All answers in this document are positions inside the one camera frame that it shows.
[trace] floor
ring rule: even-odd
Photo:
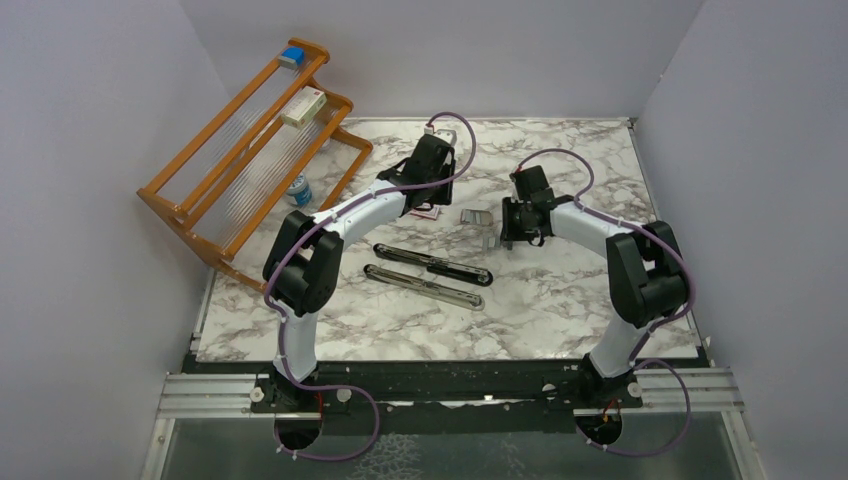
[[[561,239],[543,248],[517,245],[513,251],[484,251],[483,237],[497,235],[500,202],[512,193],[508,173],[530,153],[546,147],[577,151],[593,165],[596,184],[584,198],[589,205],[631,220],[653,218],[653,207],[624,119],[485,120],[472,122],[477,158],[454,184],[453,205],[435,221],[407,215],[381,226],[343,256],[335,295],[321,310],[316,353],[320,360],[489,360],[580,358],[600,340],[612,307],[605,260]],[[464,162],[469,139],[458,122],[439,122],[459,135],[458,160]],[[376,174],[411,153],[422,134],[422,120],[350,120],[346,128],[371,140],[374,152],[342,195],[364,190]],[[346,168],[350,152],[319,155],[305,174],[315,192],[307,213]],[[575,193],[587,181],[576,162],[562,156],[538,159],[558,195]],[[488,210],[495,225],[460,225],[463,208]],[[258,272],[282,219],[291,207],[281,201],[235,262]],[[437,277],[423,269],[377,259],[371,247],[385,243],[408,250],[483,266],[494,273],[490,287]],[[483,296],[486,307],[473,312],[398,287],[365,279],[364,265],[416,275]],[[201,362],[270,361],[276,354],[279,322],[261,296],[217,275],[197,354]],[[644,356],[695,357],[696,335],[686,321],[660,329]]]

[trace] blue and white can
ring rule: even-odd
[[[302,207],[312,200],[312,189],[309,188],[309,182],[301,173],[294,179],[291,186],[286,190],[286,197],[289,203],[296,207]]]

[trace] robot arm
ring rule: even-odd
[[[630,229],[586,213],[570,195],[555,197],[542,167],[510,175],[518,199],[504,198],[501,241],[542,246],[545,237],[571,240],[607,259],[615,314],[601,342],[583,360],[585,390],[600,393],[631,369],[651,326],[686,303],[689,295],[680,265],[659,245]],[[652,222],[644,229],[679,252],[671,227]],[[653,265],[646,267],[646,262]]]
[[[410,157],[380,172],[366,191],[313,216],[295,211],[283,220],[262,271],[266,281],[270,281],[286,254],[308,231],[327,222],[283,267],[271,293],[273,300],[286,312],[287,325],[282,342],[294,377],[290,380],[300,382],[316,367],[317,312],[336,289],[342,252],[374,228],[425,203],[450,205],[453,186],[449,182],[439,187],[391,191],[379,196],[376,192],[428,184],[452,176],[456,168],[455,143],[456,134],[450,130],[425,134]],[[281,359],[278,355],[274,366],[288,378]]]

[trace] wooden rack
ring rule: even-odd
[[[137,192],[204,262],[257,290],[262,279],[238,271],[233,259],[295,178],[321,149],[338,143],[358,150],[321,204],[326,209],[373,148],[339,127],[353,103],[313,78],[329,61],[327,50],[298,38],[288,46],[306,54],[297,70],[273,59]],[[300,129],[284,125],[280,110],[304,86],[324,91],[326,105]]]

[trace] white wall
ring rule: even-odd
[[[845,478],[848,2],[707,0],[637,124],[769,478]]]
[[[357,116],[635,116],[702,0],[180,0],[234,95],[292,36]]]
[[[136,197],[226,102],[176,0],[0,7],[0,478],[138,478],[204,268]]]

